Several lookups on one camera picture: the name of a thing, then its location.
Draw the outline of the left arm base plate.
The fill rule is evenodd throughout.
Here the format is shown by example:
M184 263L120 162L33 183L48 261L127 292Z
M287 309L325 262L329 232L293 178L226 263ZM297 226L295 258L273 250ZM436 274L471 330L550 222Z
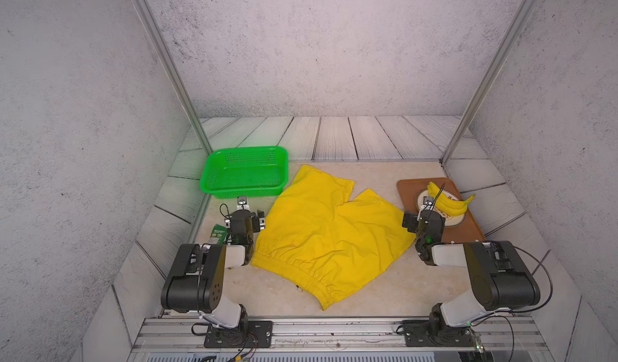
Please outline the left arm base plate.
M249 320L237 328L209 326L204 336L204 347L213 348L270 348L273 336L272 321Z

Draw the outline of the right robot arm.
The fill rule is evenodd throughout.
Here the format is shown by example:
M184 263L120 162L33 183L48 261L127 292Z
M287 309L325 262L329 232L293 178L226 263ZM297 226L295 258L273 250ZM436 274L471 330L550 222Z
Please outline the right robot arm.
M468 271L470 288L432 308L429 323L439 329L464 328L495 312L514 313L541 300L541 291L518 250L508 241L442 241L446 219L430 201L420 212L405 212L402 227L416 235L419 258L429 266Z

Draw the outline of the yellow shorts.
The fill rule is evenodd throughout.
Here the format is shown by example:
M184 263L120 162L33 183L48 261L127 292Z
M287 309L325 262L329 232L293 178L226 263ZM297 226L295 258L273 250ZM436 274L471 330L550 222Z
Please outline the yellow shorts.
M355 183L303 165L274 202L257 238L252 266L313 295L323 310L385 273L416 236L404 213Z

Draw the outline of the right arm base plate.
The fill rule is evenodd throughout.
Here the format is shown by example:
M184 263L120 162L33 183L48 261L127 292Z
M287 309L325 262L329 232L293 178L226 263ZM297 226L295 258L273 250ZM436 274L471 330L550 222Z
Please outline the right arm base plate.
M469 328L450 328L430 320L404 320L396 329L407 347L474 348L476 341Z

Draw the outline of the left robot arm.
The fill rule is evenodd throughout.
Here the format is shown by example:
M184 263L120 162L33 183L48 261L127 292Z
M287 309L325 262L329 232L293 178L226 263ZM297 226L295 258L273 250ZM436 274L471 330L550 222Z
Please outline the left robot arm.
M236 210L220 206L225 239L214 244L183 244L167 275L160 302L178 313L194 311L214 328L248 331L246 309L224 295L225 271L249 265L254 236L266 227L266 214L252 212L248 198L237 198Z

